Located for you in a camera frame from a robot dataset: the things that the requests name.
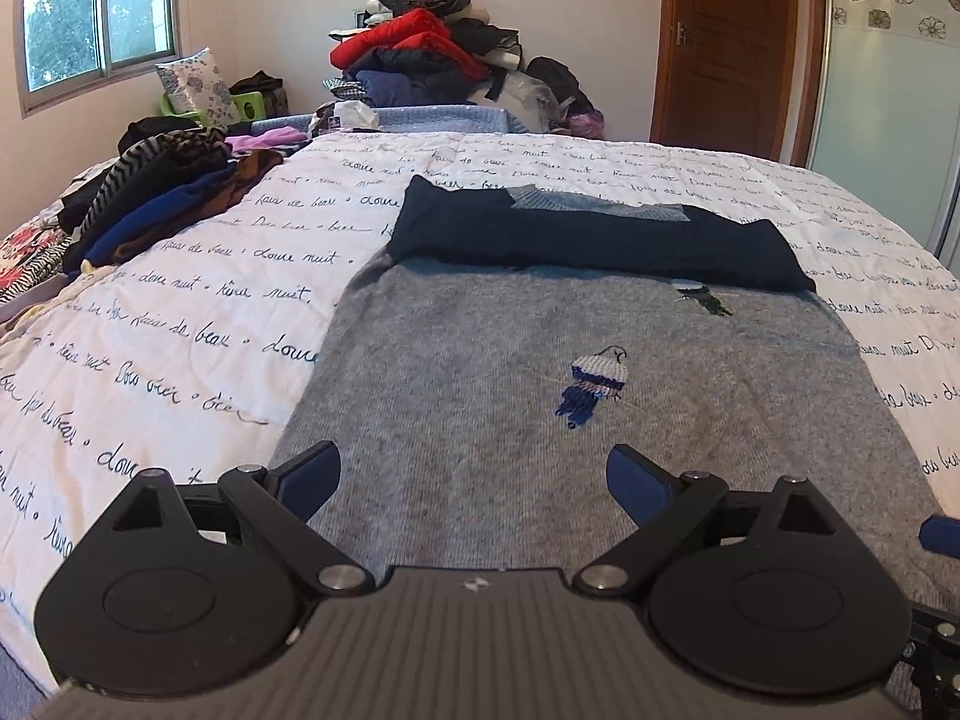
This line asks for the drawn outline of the grey and navy knit sweater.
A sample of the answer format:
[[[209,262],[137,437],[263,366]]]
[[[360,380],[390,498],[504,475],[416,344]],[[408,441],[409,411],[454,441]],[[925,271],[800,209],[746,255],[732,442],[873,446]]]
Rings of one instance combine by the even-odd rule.
[[[918,458],[768,221],[415,177],[275,455],[319,442],[342,481],[317,528],[374,572],[576,571],[630,533],[605,487],[626,444],[737,489],[809,478],[907,595],[958,605]]]

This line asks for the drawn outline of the pile of dark folded clothes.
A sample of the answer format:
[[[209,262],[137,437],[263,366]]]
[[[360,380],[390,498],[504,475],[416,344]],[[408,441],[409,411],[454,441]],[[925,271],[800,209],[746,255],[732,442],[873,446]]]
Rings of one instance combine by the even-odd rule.
[[[219,128],[160,132],[132,143],[104,176],[60,259],[119,265],[199,221],[231,210],[285,161],[276,149],[236,154]]]

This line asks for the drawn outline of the heap of red and dark clothes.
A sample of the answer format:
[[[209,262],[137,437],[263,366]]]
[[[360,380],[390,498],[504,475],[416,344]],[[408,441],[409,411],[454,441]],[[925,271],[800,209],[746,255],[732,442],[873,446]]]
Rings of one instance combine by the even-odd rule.
[[[521,34],[490,21],[472,0],[368,0],[334,31],[324,86],[337,101],[377,109],[503,109],[534,133],[602,140],[604,114],[568,66],[529,59]]]

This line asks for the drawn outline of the white quilt with blue script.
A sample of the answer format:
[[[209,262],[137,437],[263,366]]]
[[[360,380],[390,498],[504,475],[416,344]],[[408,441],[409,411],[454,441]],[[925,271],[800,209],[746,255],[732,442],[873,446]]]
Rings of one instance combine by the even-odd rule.
[[[2,656],[33,688],[39,593],[132,475],[274,453],[348,280],[412,177],[773,223],[846,323],[935,499],[958,509],[958,283],[828,177],[752,156],[504,133],[327,135],[239,205],[71,283],[2,343]]]

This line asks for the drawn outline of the red floral bedspread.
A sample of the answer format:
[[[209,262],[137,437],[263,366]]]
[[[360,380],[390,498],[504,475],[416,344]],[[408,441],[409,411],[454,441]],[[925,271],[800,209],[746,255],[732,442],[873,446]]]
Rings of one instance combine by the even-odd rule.
[[[62,270],[75,236],[55,216],[36,216],[2,241],[0,301],[11,302]]]

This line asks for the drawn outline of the pink purple garment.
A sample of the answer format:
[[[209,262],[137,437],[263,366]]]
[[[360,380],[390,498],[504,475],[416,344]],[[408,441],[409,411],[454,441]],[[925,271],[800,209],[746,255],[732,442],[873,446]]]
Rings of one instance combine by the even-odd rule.
[[[233,135],[224,138],[235,154],[265,151],[266,149],[298,149],[308,141],[308,135],[295,127],[277,127],[251,135]]]

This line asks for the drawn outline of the crumpled plastic bag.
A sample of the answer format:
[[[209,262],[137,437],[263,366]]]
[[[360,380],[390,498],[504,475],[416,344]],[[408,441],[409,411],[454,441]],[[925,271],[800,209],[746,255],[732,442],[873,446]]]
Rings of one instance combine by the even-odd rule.
[[[308,128],[311,137],[340,132],[340,130],[379,132],[381,130],[379,114],[361,101],[331,101],[314,110]]]

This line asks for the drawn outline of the green plastic chair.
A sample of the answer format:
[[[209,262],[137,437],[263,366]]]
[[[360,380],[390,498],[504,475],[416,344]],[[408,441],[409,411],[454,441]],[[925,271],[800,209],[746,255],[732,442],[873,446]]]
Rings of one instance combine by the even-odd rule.
[[[236,94],[228,104],[224,104],[223,101],[215,101],[213,106],[208,109],[189,109],[182,112],[174,109],[166,94],[161,94],[160,99],[158,99],[158,112],[164,117],[187,119],[202,127],[210,127],[210,125],[213,125],[213,127],[229,127],[233,124],[242,124],[242,122],[263,121],[267,117],[265,98],[258,91]]]

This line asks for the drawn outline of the blue textured blanket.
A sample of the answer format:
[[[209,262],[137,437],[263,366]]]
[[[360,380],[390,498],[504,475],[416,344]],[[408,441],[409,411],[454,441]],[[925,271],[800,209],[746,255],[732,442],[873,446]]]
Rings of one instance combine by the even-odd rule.
[[[381,107],[377,115],[384,133],[529,133],[516,115],[499,107],[473,104]]]

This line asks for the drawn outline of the frosted glass wardrobe door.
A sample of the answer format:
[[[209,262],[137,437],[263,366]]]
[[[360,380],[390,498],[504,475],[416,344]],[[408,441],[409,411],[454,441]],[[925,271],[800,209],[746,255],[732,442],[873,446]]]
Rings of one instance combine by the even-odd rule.
[[[958,0],[828,0],[809,166],[931,254],[958,208]]]

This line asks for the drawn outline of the floral white pillow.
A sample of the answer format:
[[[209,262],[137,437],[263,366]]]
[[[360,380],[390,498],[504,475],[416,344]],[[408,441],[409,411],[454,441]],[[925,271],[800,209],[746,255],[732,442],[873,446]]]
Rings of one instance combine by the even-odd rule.
[[[161,91],[179,112],[208,109],[215,101],[228,104],[233,98],[221,75],[217,57],[208,47],[187,57],[158,62],[155,71]]]

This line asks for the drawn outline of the brown wooden door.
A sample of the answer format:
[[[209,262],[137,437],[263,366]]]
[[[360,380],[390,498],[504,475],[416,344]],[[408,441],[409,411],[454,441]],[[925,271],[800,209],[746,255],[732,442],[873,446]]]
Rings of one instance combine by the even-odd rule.
[[[802,166],[827,0],[661,0],[651,140]]]

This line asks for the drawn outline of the window with aluminium frame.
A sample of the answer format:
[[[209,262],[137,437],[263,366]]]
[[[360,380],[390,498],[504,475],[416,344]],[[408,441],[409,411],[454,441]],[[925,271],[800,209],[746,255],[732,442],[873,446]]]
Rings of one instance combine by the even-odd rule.
[[[178,0],[14,0],[26,115],[139,75],[178,48]]]

